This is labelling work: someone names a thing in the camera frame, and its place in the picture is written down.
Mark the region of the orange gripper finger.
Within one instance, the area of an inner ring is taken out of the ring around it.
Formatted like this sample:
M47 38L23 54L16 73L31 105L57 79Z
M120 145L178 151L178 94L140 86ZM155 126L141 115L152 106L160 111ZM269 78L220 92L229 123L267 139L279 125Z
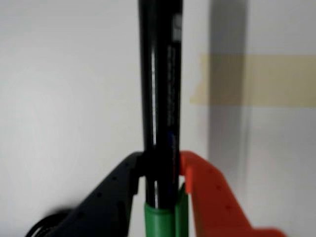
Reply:
M222 172L191 151L180 153L180 174L191 196L197 237L282 237L274 228L254 228Z

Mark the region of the navy gripper finger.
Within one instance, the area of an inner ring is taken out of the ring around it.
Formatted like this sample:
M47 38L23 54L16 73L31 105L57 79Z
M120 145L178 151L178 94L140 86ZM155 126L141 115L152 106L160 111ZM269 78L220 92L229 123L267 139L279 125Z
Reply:
M127 156L53 231L55 237L126 237L143 176L142 152Z

